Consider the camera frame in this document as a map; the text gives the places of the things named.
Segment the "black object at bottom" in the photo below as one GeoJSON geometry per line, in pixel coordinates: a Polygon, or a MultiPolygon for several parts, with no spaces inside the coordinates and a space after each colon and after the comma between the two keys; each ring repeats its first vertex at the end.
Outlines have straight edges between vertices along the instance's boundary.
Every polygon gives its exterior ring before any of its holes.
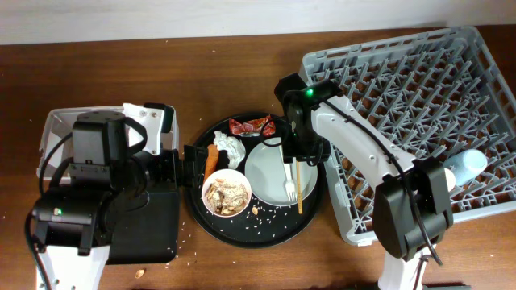
{"type": "Polygon", "coordinates": [[[469,285],[423,285],[422,290],[472,290],[469,285]]]}

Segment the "white plastic fork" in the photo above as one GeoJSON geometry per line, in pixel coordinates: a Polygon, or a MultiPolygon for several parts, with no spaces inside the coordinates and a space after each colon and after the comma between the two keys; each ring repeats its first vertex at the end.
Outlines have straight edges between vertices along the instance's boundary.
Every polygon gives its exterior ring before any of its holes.
{"type": "Polygon", "coordinates": [[[285,191],[290,202],[294,202],[297,194],[295,193],[295,184],[293,181],[291,165],[284,162],[283,149],[280,149],[281,162],[285,172],[285,191]]]}

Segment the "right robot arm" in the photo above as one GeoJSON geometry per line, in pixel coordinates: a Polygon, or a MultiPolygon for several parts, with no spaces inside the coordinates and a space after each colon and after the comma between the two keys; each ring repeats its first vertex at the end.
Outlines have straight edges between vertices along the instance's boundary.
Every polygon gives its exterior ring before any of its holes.
{"type": "Polygon", "coordinates": [[[289,126],[279,144],[286,160],[314,166],[333,145],[373,190],[373,231],[385,249],[375,287],[421,289],[427,263],[442,262],[435,245],[454,222],[451,171],[434,157],[420,160],[394,145],[330,80],[307,85],[293,73],[278,81],[274,94],[289,126]]]}

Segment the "black rectangular tray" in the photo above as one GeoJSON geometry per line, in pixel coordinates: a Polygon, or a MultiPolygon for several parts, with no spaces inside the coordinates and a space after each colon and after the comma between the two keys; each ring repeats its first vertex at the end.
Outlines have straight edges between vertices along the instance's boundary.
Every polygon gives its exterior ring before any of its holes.
{"type": "Polygon", "coordinates": [[[181,195],[150,194],[142,208],[126,213],[117,224],[108,264],[167,263],[176,257],[181,195]]]}

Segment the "clear plastic bin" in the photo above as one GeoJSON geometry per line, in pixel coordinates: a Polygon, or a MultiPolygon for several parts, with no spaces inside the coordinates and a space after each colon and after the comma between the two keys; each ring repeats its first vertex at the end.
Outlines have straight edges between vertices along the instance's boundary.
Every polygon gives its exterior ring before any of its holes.
{"type": "Polygon", "coordinates": [[[50,151],[72,131],[78,115],[99,110],[124,114],[144,126],[148,133],[144,150],[152,155],[159,155],[163,150],[174,150],[179,146],[177,116],[174,113],[166,115],[163,109],[146,108],[130,103],[120,106],[63,108],[52,110],[47,116],[40,141],[40,163],[42,164],[50,151]]]}

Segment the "pink bowl with scraps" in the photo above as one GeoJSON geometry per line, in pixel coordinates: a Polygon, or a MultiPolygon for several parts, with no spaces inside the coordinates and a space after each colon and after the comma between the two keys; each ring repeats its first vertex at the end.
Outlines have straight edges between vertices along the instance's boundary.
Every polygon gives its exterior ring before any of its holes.
{"type": "Polygon", "coordinates": [[[212,173],[202,186],[202,201],[214,216],[233,218],[250,204],[252,188],[247,177],[234,169],[212,173]]]}

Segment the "white round plate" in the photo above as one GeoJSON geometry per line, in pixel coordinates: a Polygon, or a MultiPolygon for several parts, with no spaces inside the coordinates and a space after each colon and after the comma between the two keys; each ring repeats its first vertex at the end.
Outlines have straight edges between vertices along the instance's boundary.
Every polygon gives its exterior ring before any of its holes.
{"type": "Polygon", "coordinates": [[[302,200],[313,192],[318,181],[318,169],[305,162],[297,164],[293,161],[289,166],[295,187],[295,198],[288,198],[284,166],[281,162],[280,147],[268,147],[258,143],[250,151],[244,173],[256,198],[269,205],[290,206],[298,203],[298,185],[301,186],[302,200]]]}

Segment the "red snack wrapper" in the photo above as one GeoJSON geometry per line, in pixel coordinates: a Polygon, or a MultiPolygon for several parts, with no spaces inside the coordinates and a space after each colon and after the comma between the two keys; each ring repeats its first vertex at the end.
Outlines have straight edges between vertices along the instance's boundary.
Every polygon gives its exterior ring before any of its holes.
{"type": "Polygon", "coordinates": [[[246,122],[239,122],[232,118],[229,120],[229,130],[233,135],[241,137],[256,137],[259,135],[269,137],[276,133],[276,126],[272,117],[267,115],[246,122]]]}

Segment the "grey dishwasher rack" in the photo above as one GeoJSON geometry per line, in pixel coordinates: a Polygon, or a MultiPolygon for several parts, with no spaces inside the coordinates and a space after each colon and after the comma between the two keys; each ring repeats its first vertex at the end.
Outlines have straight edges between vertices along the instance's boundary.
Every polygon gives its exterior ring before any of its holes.
{"type": "Polygon", "coordinates": [[[454,188],[455,222],[515,208],[515,98],[475,27],[306,54],[302,79],[334,81],[383,135],[420,159],[477,149],[486,169],[454,188]]]}

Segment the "light blue cup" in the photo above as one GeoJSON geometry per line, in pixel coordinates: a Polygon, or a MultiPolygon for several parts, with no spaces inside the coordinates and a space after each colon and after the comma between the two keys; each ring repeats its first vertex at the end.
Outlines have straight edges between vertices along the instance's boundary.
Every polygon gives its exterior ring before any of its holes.
{"type": "Polygon", "coordinates": [[[482,151],[468,149],[446,159],[443,166],[454,175],[456,186],[462,186],[477,178],[487,168],[487,163],[482,151]]]}

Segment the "wooden chopstick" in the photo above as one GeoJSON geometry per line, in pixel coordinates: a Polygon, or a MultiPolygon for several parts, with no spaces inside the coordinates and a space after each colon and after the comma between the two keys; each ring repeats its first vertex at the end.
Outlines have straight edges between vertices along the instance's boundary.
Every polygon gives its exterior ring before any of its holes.
{"type": "Polygon", "coordinates": [[[296,160],[296,182],[297,182],[297,194],[298,194],[298,214],[303,214],[302,209],[302,185],[301,185],[301,169],[300,162],[296,160]]]}

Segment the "peanut on table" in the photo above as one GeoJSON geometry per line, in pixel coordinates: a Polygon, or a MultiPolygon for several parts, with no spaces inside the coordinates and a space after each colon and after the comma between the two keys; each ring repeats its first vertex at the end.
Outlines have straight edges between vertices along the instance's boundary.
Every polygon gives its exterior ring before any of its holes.
{"type": "Polygon", "coordinates": [[[140,269],[140,270],[138,270],[138,271],[135,273],[135,278],[136,278],[136,279],[139,279],[139,278],[141,278],[144,274],[145,274],[145,270],[144,270],[144,269],[140,269]]]}

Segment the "orange carrot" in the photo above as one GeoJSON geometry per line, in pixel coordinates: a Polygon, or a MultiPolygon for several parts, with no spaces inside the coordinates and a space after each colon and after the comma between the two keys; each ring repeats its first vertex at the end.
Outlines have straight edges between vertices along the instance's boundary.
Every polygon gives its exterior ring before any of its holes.
{"type": "Polygon", "coordinates": [[[216,171],[219,155],[218,148],[215,144],[209,145],[207,147],[207,150],[208,156],[206,158],[204,181],[206,181],[210,177],[210,175],[216,171]]]}

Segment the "crumpled white tissue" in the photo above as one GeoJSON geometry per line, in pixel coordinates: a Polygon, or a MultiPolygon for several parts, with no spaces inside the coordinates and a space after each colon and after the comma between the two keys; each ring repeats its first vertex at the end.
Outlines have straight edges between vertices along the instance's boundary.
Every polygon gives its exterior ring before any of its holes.
{"type": "Polygon", "coordinates": [[[219,151],[227,152],[227,158],[229,159],[229,169],[237,169],[237,167],[245,158],[245,146],[236,137],[228,136],[227,134],[217,130],[214,132],[213,144],[219,151]]]}

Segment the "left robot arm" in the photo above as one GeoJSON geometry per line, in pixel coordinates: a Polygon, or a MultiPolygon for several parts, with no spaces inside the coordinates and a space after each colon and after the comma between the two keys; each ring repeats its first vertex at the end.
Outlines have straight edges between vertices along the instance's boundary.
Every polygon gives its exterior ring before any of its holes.
{"type": "Polygon", "coordinates": [[[181,190],[202,187],[209,155],[177,132],[159,103],[48,115],[24,226],[38,289],[95,289],[107,265],[175,259],[181,190]]]}

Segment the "white cup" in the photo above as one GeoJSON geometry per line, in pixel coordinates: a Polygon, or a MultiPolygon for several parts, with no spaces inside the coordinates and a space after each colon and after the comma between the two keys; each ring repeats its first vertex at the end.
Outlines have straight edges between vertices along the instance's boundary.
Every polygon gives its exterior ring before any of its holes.
{"type": "Polygon", "coordinates": [[[447,182],[447,190],[448,192],[451,192],[456,187],[456,177],[448,168],[444,168],[444,173],[447,182]]]}

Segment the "round black serving tray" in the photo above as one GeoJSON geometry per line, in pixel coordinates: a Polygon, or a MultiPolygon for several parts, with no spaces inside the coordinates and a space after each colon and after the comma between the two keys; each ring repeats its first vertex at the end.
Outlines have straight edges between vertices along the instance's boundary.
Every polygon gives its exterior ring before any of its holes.
{"type": "MultiPolygon", "coordinates": [[[[238,137],[246,149],[246,157],[237,167],[244,173],[250,151],[260,143],[257,137],[238,137]]],[[[237,247],[271,247],[290,240],[302,232],[314,218],[325,193],[326,171],[319,164],[318,181],[313,192],[302,201],[303,214],[298,214],[298,205],[274,206],[264,203],[252,194],[249,206],[235,217],[217,217],[210,213],[202,202],[200,188],[185,190],[185,202],[198,224],[214,238],[237,247]],[[259,213],[255,215],[252,207],[259,213]]]]}

